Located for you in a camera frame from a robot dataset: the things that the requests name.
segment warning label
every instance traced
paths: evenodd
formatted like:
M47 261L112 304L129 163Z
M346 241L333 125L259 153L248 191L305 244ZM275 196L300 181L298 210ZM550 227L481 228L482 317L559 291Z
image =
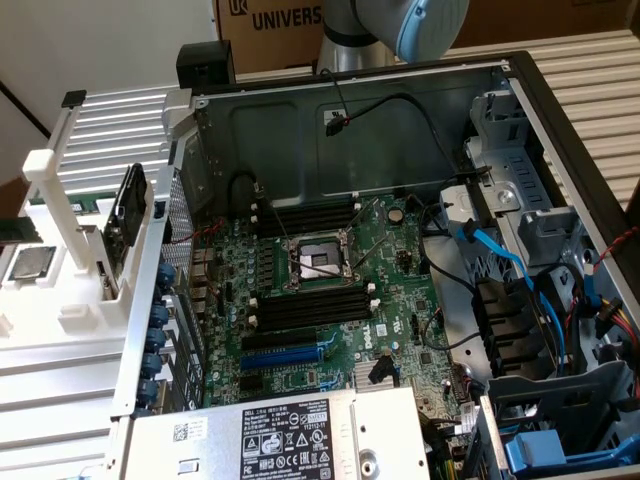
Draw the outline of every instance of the warning label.
M241 480L334 478L329 401L245 410Z

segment sticker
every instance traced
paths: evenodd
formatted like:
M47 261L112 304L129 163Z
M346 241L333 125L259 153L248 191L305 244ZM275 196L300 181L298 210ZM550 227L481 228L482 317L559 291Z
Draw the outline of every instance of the sticker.
M324 111L324 126L329 125L329 122L336 117L342 115L343 117L347 116L347 112L344 108L338 108L336 110L325 110Z
M378 337L386 337L387 336L387 326L384 323L376 325L376 335Z
M173 427L173 441L202 440L207 438L207 417L196 418L189 423L178 423Z
M332 480L329 401L242 412L240 480Z
M476 407L473 402L467 402L460 405L460 425L456 425L454 433L456 435L471 433L476 424L479 410L480 407Z

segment motherboard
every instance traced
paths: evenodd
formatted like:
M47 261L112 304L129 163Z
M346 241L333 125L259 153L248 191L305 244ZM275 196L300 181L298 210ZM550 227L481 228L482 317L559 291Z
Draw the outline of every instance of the motherboard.
M208 342L205 407L395 384L412 387L429 418L459 415L456 367L425 346L447 343L441 322L426 329L439 311L431 276L420 274L418 211L393 195L349 205L350 224L335 231L285 227L298 225L286 211L266 232L255 217L199 226L215 231L198 239L191 274ZM345 268L349 279L339 276ZM291 310L299 298L307 303ZM312 345L312 358L301 344ZM395 374L373 384L383 357Z

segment cardboard box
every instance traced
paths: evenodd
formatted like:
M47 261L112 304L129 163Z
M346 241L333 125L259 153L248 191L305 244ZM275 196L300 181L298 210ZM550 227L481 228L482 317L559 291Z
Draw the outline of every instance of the cardboard box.
M322 0L214 0L236 73L311 65L324 35Z
M471 0L455 47L628 28L633 0Z
M310 65L322 43L323 0L214 0L218 35L237 73ZM628 28L634 0L471 0L454 47Z

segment black cable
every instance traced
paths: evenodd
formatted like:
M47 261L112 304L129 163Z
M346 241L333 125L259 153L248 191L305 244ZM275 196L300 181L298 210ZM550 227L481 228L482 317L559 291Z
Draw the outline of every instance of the black cable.
M40 120L29 110L24 103L22 103L18 97L16 97L9 87L7 87L4 83L0 82L0 93L2 93L7 99L13 103L13 106L16 107L22 115L25 116L27 120L31 122L31 124L38 129L38 131L46 138L51 138L51 132L47 127L45 127Z
M582 369L582 359L580 358L580 309L581 300L574 305L571 310L571 318L569 325L571 325L571 353L573 362L571 364L571 372L574 375L579 375Z
M233 173L233 175L231 175L231 178L229 179L229 182L227 182L227 208L229 209L229 211L231 211L231 199L233 197L233 185L234 185L234 183L236 183L237 180L239 180L242 177L250 178L251 182L254 185L256 183L258 183L258 177L251 170L248 170L248 169L236 170Z
M323 68L322 70L320 70L320 75L328 75L331 78L331 81L335 85L336 90L338 90L338 95L340 96L340 101L342 102L342 108L344 108L345 114L347 118L349 118L349 109L347 108L347 102L344 101L342 90L340 89L340 85L338 84L336 77L333 75L333 72L328 68Z
M466 280L463 280L460 277L456 277L452 273L446 272L445 270L437 266L435 263L433 263L433 261L431 261L431 259L427 256L427 249L424 246L424 235L422 233L422 225L424 224L424 218L425 218L426 212L430 208L433 208L433 205L424 206L424 208L422 209L422 212L420 213L420 220L418 221L418 249L420 250L421 262L426 262L429 267L432 267L434 270L440 272L442 275L453 280L454 282L459 283L464 288L469 290L469 292L471 292L471 295L474 295L475 288L473 288L473 285L471 285L469 282L467 282Z
M424 106L418 101L418 99L416 97L414 97L413 95L409 95L408 93L399 92L399 93L394 93L394 94L388 95L388 96L386 96L384 98L381 98L377 102L374 102L371 105L366 106L366 107L358 110L353 115L348 115L347 118L344 119L346 121L346 124L343 124L343 126L346 126L346 125L350 124L353 120L355 120L355 119L357 119L359 117L362 117L363 115L366 115L367 113L371 112L372 110L375 110L379 106L384 105L385 103L387 103L387 102L389 102L391 100L404 100L405 102L409 102L411 105L413 105L414 107L416 107L418 109L420 114L426 120L427 125L429 126L429 129L431 130L431 134L433 135L433 139L436 142L438 150L440 150L442 155L444 155L444 158L446 158L452 166L455 165L455 160L453 159L453 156L451 155L450 152L448 152L444 148L444 145L442 143L442 139L440 138L440 134L436 130L436 126L433 123L433 120L431 119L431 116L429 115L429 112L427 112L427 109L424 108Z
M425 325L425 330L429 330L429 327L431 326L431 324L433 323L433 321L436 318L436 314L433 314L431 316L431 318L429 320L427 320L427 324ZM476 332L474 334L469 335L468 337L463 338L462 340L453 343L451 345L449 345L448 347L440 347L438 345L433 345L429 342L429 340L427 339L427 336L424 336L424 344L429 347L432 350L435 350L437 352L448 352L449 350L453 350L454 348L458 348L462 345L464 345L465 343L467 343L470 340L473 340L476 337L480 336L480 332Z
M556 335L558 334L558 331L556 330L556 328L553 326L553 322L549 319L549 317L547 317L547 315L543 314L543 310L540 306L540 303L538 303L538 297L535 296L533 293L531 294L532 300L533 300L533 308L535 310L536 315L538 316L538 318L542 318L542 320L544 321L545 325L547 326L548 330L549 330L549 335L551 335L551 341L553 342L553 354L554 354L554 358L559 359L560 358L560 350L558 349L558 341L556 340ZM559 362L556 363L556 368L559 367L560 364Z
M540 297L540 290L541 290L541 286L540 286L540 279L546 277L547 275L549 275L551 272L558 270L559 268L566 268L569 273L571 274L571 276L573 277L573 281L575 283L575 289L578 292L578 297L579 298L584 298L584 279L582 278L582 275L580 274L580 271L574 266L571 265L570 263L565 263L565 262L557 262L554 263L553 265L550 265L544 269L542 269L533 279L533 298L535 301L535 305L536 308L538 308L539 312L541 313L542 310L539 308L537 299ZM579 319L580 319L580 315L579 315L579 304L576 304L573 308L573 310L571 311L571 319L569 321L569 325L571 325L571 351L573 353L573 364L572 364L572 373L574 375L576 375L579 372L579 369L581 368L581 360L580 360L580 331L579 331ZM547 321L547 316L546 315L542 315L542 318L545 319L545 322ZM564 324L561 323L560 324L562 326L562 330L564 332ZM550 327L550 332L551 332L551 337L553 338L553 344L554 344L554 348L556 350L556 357L558 357L559 355L559 351L558 351L558 344L556 343L556 334L557 332L554 333L555 328L551 328Z

